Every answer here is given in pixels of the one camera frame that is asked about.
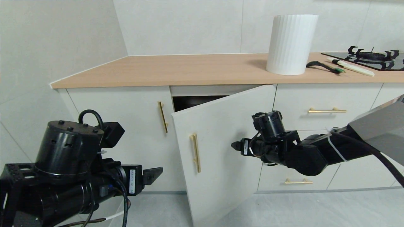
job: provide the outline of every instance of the gas stove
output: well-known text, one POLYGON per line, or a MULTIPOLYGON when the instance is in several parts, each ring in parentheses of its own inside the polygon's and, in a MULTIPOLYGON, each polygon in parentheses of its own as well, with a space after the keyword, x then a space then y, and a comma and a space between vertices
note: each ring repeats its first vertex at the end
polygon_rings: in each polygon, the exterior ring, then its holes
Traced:
POLYGON ((343 61, 353 62, 358 65, 366 66, 379 71, 404 71, 404 53, 398 50, 377 52, 362 52, 364 49, 357 49, 357 46, 351 46, 347 52, 327 52, 321 53, 330 57, 338 58, 343 61))

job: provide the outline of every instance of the baseboard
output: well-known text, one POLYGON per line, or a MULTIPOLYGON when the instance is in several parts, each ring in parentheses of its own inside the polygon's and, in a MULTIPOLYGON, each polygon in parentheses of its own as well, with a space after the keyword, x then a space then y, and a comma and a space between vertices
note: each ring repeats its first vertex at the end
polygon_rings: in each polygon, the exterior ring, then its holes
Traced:
MULTIPOLYGON (((387 190, 399 189, 401 186, 395 187, 378 187, 378 188, 359 188, 359 189, 333 189, 333 190, 296 190, 296 191, 257 191, 255 194, 268 193, 317 193, 317 192, 340 192, 340 191, 372 191, 372 190, 387 190)), ((186 195, 186 191, 143 191, 141 195, 186 195)))

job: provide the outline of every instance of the gold handle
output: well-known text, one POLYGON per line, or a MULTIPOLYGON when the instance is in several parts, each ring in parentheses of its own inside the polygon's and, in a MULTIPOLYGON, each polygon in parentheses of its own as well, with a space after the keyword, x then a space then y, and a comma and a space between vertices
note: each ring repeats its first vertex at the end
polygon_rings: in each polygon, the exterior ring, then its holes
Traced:
POLYGON ((201 161, 199 160, 199 148, 198 148, 198 138, 196 137, 196 133, 190 136, 192 142, 194 143, 194 150, 195 150, 195 159, 194 162, 196 163, 196 170, 201 172, 201 161))
POLYGON ((334 107, 332 110, 315 110, 314 108, 310 108, 307 111, 309 114, 333 114, 333 113, 346 113, 347 111, 344 109, 338 109, 334 107))
POLYGON ((161 103, 160 101, 158 101, 158 106, 160 107, 160 115, 161 115, 161 118, 163 119, 163 126, 164 126, 164 129, 166 130, 166 133, 168 133, 168 129, 167 129, 168 123, 166 122, 166 119, 165 119, 165 117, 164 117, 164 112, 163 112, 163 106, 164 106, 164 104, 161 103))
POLYGON ((303 181, 290 181, 286 178, 285 184, 312 184, 312 181, 308 181, 307 178, 303 178, 303 181))

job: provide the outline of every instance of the floor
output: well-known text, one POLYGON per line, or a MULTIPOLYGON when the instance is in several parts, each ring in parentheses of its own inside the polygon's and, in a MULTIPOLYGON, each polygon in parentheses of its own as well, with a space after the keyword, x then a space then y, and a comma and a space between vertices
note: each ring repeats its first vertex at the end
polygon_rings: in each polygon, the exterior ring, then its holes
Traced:
MULTIPOLYGON (((138 195, 131 201, 129 227, 192 227, 186 195, 138 195)), ((121 226, 122 216, 110 225, 121 226)), ((254 194, 215 227, 325 226, 402 227, 404 190, 254 194)))

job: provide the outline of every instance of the ribbed white vase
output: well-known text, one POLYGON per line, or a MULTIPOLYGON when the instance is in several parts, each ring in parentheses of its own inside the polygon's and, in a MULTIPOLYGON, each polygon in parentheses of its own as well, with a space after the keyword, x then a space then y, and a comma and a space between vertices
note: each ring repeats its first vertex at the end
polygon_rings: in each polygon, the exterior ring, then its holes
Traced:
POLYGON ((305 72, 317 20, 318 15, 274 17, 267 71, 281 75, 305 72))

